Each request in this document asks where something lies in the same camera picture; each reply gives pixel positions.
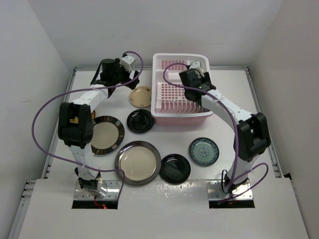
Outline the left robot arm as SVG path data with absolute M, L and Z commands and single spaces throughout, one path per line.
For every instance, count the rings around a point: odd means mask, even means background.
M 130 89 L 139 83 L 139 72 L 131 78 L 135 57 L 124 54 L 122 58 L 103 59 L 90 83 L 90 88 L 76 100 L 63 102 L 59 109 L 58 137 L 67 145 L 79 166 L 75 172 L 80 187 L 94 197 L 102 197 L 106 191 L 102 188 L 100 172 L 92 169 L 93 138 L 92 111 L 115 91 L 115 86 L 123 84 Z

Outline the black glossy plate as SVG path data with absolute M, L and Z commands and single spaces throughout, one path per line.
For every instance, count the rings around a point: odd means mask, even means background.
M 180 154 L 169 154 L 161 160 L 159 175 L 162 180 L 172 185 L 185 182 L 191 173 L 189 161 Z
M 143 134 L 153 128 L 155 119 L 148 110 L 139 109 L 131 112 L 127 117 L 128 129 L 136 134 Z

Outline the teal patterned plate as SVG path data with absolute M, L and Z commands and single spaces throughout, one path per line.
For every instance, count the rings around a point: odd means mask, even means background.
M 202 167 L 214 164 L 219 158 L 219 148 L 210 138 L 199 137 L 189 145 L 189 156 L 194 163 Z

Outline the beige floral small plate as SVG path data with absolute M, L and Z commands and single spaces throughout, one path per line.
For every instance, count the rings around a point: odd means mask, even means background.
M 152 90 L 147 86 L 136 87 L 129 95 L 130 103 L 137 108 L 146 108 L 152 102 Z

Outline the cream plate dark patterned rim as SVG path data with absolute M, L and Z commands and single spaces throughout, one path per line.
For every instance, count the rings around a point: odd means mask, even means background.
M 95 155 L 106 155 L 115 151 L 124 137 L 124 126 L 117 118 L 100 116 L 93 120 L 91 148 Z

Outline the yellow patterned small plate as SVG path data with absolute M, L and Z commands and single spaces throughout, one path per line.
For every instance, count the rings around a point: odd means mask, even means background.
M 95 116 L 96 116 L 96 112 L 92 111 L 92 113 L 91 113 L 92 120 L 95 118 Z

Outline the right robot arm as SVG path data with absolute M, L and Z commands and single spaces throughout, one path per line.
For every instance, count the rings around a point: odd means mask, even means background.
M 270 146 L 271 140 L 264 114 L 253 114 L 225 98 L 210 81 L 209 73 L 200 74 L 197 69 L 179 73 L 185 97 L 212 111 L 234 131 L 235 159 L 228 170 L 223 189 L 226 193 L 248 179 L 248 174 L 259 155 Z

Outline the blue white floral plate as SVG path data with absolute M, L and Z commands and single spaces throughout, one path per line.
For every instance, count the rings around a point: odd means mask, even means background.
M 198 114 L 198 113 L 205 113 L 208 112 L 209 110 L 200 106 L 199 104 L 195 103 L 195 111 L 194 113 Z

